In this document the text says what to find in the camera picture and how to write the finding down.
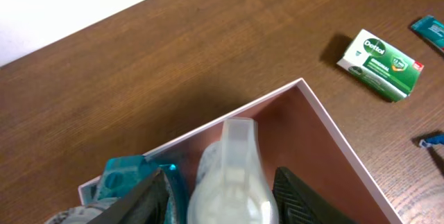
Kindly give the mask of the red green toothpaste tube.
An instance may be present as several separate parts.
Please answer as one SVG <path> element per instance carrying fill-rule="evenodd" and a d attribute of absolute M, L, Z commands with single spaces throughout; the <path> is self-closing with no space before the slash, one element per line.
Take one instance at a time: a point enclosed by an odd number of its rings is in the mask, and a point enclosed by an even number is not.
<path fill-rule="evenodd" d="M 439 20 L 427 15 L 413 23 L 411 30 L 443 52 L 443 24 Z"/>

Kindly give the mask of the clear spray bottle purple liquid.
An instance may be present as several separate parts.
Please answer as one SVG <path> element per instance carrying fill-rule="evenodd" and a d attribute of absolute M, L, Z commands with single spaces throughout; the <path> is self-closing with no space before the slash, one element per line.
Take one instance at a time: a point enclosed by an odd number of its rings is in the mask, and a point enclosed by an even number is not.
<path fill-rule="evenodd" d="M 223 122 L 221 136 L 200 158 L 191 195 L 189 224 L 278 223 L 278 206 L 268 185 L 250 118 Z"/>

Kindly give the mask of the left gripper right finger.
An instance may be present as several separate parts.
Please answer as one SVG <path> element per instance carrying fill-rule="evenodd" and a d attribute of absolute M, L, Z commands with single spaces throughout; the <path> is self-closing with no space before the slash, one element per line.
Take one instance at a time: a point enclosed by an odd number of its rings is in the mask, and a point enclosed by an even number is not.
<path fill-rule="evenodd" d="M 275 170 L 273 195 L 277 203 L 279 224 L 354 224 L 329 204 L 287 167 Z"/>

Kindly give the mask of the green soap box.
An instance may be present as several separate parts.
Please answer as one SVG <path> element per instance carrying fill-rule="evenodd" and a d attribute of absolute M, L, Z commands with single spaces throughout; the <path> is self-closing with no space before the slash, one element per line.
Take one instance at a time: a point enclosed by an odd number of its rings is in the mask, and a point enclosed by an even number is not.
<path fill-rule="evenodd" d="M 410 96 L 424 65 L 362 29 L 337 62 L 392 102 Z"/>

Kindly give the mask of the teal mouthwash bottle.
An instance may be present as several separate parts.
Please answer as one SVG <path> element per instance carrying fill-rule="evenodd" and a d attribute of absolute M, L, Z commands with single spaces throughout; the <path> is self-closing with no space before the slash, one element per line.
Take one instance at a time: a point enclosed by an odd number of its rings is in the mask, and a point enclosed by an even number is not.
<path fill-rule="evenodd" d="M 164 171 L 169 200 L 163 223 L 186 223 L 189 202 L 185 181 L 175 164 L 151 160 L 143 155 L 108 160 L 95 189 L 84 189 L 91 198 L 84 205 L 70 208 L 51 217 L 49 224 L 88 223 L 126 196 L 157 169 Z"/>

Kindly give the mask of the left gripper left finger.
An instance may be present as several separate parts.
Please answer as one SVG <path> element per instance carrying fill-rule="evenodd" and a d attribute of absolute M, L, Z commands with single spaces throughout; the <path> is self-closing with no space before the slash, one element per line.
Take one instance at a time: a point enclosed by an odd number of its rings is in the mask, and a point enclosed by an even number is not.
<path fill-rule="evenodd" d="M 88 224 L 163 224 L 168 200 L 164 171 L 157 169 Z"/>

